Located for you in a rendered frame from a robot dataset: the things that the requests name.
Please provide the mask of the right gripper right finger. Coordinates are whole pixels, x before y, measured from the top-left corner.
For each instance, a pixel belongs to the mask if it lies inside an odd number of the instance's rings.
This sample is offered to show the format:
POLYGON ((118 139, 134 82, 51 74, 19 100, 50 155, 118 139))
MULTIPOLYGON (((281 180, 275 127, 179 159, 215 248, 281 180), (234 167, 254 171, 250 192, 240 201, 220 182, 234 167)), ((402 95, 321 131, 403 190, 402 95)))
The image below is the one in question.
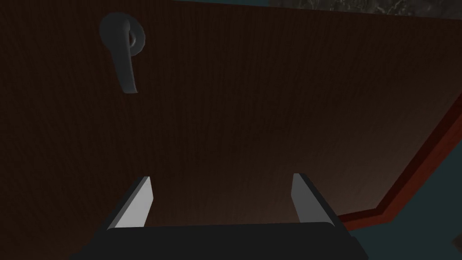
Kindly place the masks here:
POLYGON ((304 173, 293 175, 291 198, 301 223, 330 223, 341 227, 338 216, 304 173))

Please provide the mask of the dark brown wooden door leaf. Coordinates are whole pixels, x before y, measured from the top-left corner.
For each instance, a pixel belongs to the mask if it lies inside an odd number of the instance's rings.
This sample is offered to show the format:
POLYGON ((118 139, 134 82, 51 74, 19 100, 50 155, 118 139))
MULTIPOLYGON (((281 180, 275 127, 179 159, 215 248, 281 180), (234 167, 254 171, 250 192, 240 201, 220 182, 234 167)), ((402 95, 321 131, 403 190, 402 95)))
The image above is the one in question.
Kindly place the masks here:
POLYGON ((349 229, 458 141, 462 20, 174 0, 0 0, 0 260, 68 260, 150 176, 147 225, 288 223, 304 173, 349 229), (99 35, 146 36, 124 93, 99 35))

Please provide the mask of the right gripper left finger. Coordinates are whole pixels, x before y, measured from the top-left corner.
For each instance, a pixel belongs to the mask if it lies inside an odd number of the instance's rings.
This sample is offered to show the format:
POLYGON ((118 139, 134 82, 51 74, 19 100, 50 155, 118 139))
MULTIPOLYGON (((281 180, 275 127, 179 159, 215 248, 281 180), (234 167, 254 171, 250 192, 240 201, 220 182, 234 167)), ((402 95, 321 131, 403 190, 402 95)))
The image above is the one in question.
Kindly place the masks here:
POLYGON ((129 188, 121 206, 110 217, 107 229, 138 228, 145 226, 153 202, 152 184, 149 176, 143 176, 129 188))

